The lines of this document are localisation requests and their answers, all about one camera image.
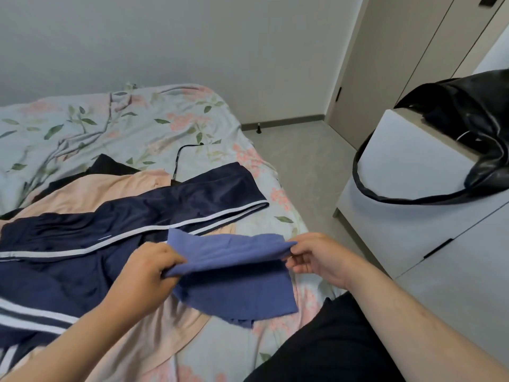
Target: white cabinet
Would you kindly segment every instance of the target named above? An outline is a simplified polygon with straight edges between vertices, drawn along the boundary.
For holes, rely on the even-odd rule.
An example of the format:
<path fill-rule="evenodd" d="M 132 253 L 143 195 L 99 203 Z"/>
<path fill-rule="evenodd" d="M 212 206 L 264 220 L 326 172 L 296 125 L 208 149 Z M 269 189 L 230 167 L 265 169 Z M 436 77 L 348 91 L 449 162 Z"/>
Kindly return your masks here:
<path fill-rule="evenodd" d="M 509 205 L 396 281 L 509 367 Z"/>
<path fill-rule="evenodd" d="M 420 115 L 387 110 L 360 159 L 359 175 L 377 194 L 415 199 L 462 189 L 476 160 Z M 350 178 L 336 207 L 396 278 L 508 202 L 509 190 L 459 205 L 382 204 L 361 194 Z"/>

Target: pants leg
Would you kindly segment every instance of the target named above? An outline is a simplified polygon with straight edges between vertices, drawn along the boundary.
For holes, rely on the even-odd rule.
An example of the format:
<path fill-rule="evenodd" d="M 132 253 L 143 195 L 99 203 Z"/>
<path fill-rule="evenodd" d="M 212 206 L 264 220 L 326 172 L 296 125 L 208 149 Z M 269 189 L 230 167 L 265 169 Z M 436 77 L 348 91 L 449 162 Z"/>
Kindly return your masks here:
<path fill-rule="evenodd" d="M 404 381 L 349 292 L 327 298 L 306 326 L 244 382 Z"/>

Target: forearm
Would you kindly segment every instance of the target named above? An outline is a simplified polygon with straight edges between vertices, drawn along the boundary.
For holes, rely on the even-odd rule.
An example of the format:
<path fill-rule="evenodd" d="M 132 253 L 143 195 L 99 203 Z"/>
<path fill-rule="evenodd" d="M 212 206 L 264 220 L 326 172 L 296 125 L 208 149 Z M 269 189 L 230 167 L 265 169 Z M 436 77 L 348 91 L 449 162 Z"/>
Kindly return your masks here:
<path fill-rule="evenodd" d="M 371 264 L 356 273 L 350 292 L 407 381 L 509 380 L 497 360 Z"/>
<path fill-rule="evenodd" d="M 81 382 L 131 327 L 114 309 L 99 305 L 2 382 Z"/>

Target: wrinkled sheet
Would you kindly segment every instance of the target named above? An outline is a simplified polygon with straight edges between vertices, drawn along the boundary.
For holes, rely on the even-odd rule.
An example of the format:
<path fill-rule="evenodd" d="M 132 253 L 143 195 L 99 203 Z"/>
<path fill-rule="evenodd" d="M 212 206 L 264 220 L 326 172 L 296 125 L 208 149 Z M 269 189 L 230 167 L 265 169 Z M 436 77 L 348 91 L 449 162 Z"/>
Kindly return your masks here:
<path fill-rule="evenodd" d="M 0 213 L 28 205 L 49 182 L 84 171 L 101 153 L 140 170 L 172 174 L 179 147 L 200 142 L 204 146 L 182 150 L 178 181 L 238 161 L 270 201 L 267 209 L 236 223 L 238 234 L 278 233 L 288 239 L 307 231 L 276 171 L 242 134 L 226 102 L 192 84 L 0 108 Z M 242 380 L 309 322 L 326 296 L 334 296 L 314 275 L 295 276 L 294 294 L 298 313 L 255 322 L 253 329 L 212 317 L 189 345 L 142 380 Z"/>

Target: person's left hand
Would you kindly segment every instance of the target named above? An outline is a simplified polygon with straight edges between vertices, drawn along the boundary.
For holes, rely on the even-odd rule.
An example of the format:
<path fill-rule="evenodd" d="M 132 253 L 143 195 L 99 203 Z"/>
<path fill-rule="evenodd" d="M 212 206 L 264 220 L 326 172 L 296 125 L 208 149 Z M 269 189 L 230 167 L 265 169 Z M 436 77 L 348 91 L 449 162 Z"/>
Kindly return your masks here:
<path fill-rule="evenodd" d="M 186 263 L 164 242 L 146 242 L 135 250 L 101 303 L 118 318 L 135 324 L 154 312 L 169 296 L 180 277 L 161 278 L 161 272 Z"/>

